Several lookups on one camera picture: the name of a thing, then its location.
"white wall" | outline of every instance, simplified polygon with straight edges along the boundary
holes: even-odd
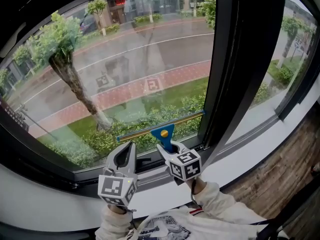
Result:
[[[209,166],[204,180],[223,186],[272,152],[299,124],[320,94],[320,77],[301,104],[252,142]],[[0,165],[0,221],[37,231],[77,231],[99,227],[100,199],[61,192],[25,179]],[[135,194],[130,208],[135,217],[147,216],[190,201],[190,190],[171,182]]]

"hand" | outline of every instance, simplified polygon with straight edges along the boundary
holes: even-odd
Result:
[[[110,205],[108,204],[108,207],[110,209],[110,211],[114,212],[115,214],[125,214],[127,211],[120,209],[119,207],[117,207],[116,205]]]
[[[189,179],[187,180],[185,183],[189,186],[189,188],[192,188],[192,182],[194,181],[194,179]],[[195,180],[195,187],[194,187],[194,195],[199,194],[202,190],[204,190],[204,188],[206,187],[207,183],[204,182],[202,179],[200,179],[199,177],[196,178]]]

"metal rail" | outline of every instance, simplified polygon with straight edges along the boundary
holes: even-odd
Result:
[[[186,116],[183,116],[183,117],[180,117],[180,118],[177,118],[177,119],[165,122],[165,123],[161,123],[161,124],[158,124],[158,125],[143,129],[143,130],[135,131],[135,132],[123,135],[123,136],[118,136],[116,139],[117,139],[118,142],[128,141],[128,140],[131,140],[133,138],[146,135],[146,134],[150,133],[151,130],[156,129],[158,127],[162,127],[162,126],[166,126],[166,125],[170,125],[170,124],[175,124],[175,125],[181,124],[181,123],[189,121],[191,119],[202,117],[204,114],[205,114],[205,112],[202,110],[202,111],[199,111],[199,112],[195,112],[193,114],[189,114],[189,115],[186,115]]]

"white road line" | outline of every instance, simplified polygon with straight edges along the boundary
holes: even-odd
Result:
[[[142,45],[142,46],[139,46],[139,47],[136,47],[136,48],[133,48],[133,49],[129,49],[129,50],[120,52],[120,53],[118,53],[118,54],[115,54],[115,55],[112,55],[112,56],[105,57],[105,58],[103,58],[103,59],[97,60],[97,61],[95,61],[94,63],[91,63],[91,64],[89,64],[89,65],[87,65],[87,66],[84,66],[84,67],[78,69],[77,72],[80,71],[80,70],[84,70],[84,69],[86,69],[86,68],[88,68],[88,67],[91,67],[92,65],[94,65],[94,64],[96,64],[96,63],[103,62],[103,61],[108,60],[108,59],[110,59],[110,58],[113,58],[113,57],[115,57],[115,56],[119,56],[119,55],[121,55],[121,54],[125,54],[125,53],[128,53],[128,52],[137,50],[137,49],[141,49],[141,48],[143,48],[143,47],[152,46],[152,45],[157,45],[157,44],[160,44],[160,43],[169,42],[169,41],[178,40],[178,39],[201,37],[201,36],[208,36],[208,35],[214,35],[214,33],[188,35],[188,36],[177,37],[177,38],[168,39],[168,40],[164,40],[164,41],[149,43],[149,44],[146,44],[146,45]],[[42,89],[41,91],[39,91],[38,93],[36,93],[35,95],[33,95],[31,98],[27,99],[27,100],[24,102],[24,104],[26,104],[27,102],[31,101],[34,97],[36,97],[37,95],[39,95],[40,93],[42,93],[43,91],[45,91],[46,89],[50,88],[51,86],[55,85],[56,83],[58,83],[58,82],[60,82],[60,81],[62,81],[62,80],[59,79],[58,81],[55,81],[55,82],[53,82],[52,84],[48,85],[46,88]]]

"white jacket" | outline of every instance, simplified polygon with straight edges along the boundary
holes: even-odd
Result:
[[[254,240],[266,225],[249,225],[264,221],[232,195],[220,192],[217,183],[206,187],[194,199],[202,210],[172,209],[150,215],[137,230],[129,231],[132,213],[120,215],[107,206],[102,211],[97,240]],[[288,239],[282,231],[279,236]]]

